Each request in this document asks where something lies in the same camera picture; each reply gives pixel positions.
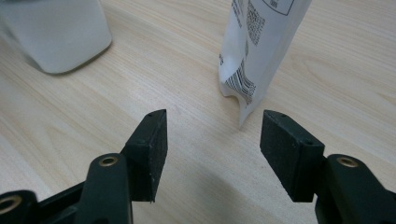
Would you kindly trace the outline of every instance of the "snack wrapper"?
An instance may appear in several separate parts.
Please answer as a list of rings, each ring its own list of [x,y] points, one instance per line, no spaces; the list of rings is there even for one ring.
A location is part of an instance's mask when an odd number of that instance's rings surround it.
[[[311,0],[233,0],[219,55],[219,87],[239,101],[239,126],[259,105]]]

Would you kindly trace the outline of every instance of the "white cup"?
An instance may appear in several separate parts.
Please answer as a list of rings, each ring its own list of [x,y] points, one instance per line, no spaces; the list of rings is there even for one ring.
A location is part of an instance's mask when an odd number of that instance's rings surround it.
[[[0,36],[50,74],[79,67],[111,43],[98,0],[0,0]]]

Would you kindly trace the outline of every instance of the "wooden table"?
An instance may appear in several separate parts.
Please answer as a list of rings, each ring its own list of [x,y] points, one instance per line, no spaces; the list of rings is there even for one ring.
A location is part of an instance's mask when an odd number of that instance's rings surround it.
[[[264,109],[396,191],[396,2],[314,0],[241,129],[218,83],[231,2],[103,1],[113,44],[69,75],[38,72],[0,41],[0,192],[43,200],[76,185],[162,108],[168,157],[156,203],[133,203],[135,223],[316,223],[314,204],[292,203],[260,152]]]

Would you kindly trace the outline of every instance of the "white package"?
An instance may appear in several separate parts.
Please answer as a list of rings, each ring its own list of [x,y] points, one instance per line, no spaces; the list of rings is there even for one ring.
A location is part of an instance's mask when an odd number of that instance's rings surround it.
[[[112,39],[99,0],[0,0],[0,37],[51,74],[84,64]]]
[[[239,126],[259,105],[311,0],[233,0],[219,56],[219,86],[238,98]]]

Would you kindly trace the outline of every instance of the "light wood surface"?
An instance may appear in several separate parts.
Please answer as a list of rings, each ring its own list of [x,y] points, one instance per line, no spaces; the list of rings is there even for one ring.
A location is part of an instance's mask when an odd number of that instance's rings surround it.
[[[103,1],[113,44],[64,76],[36,71],[0,40],[0,193],[43,200],[76,185],[162,108],[168,157],[156,203],[133,203],[135,223],[317,223],[314,204],[292,203],[260,152],[264,109],[396,191],[396,1],[313,0],[241,129],[218,83],[231,2]]]

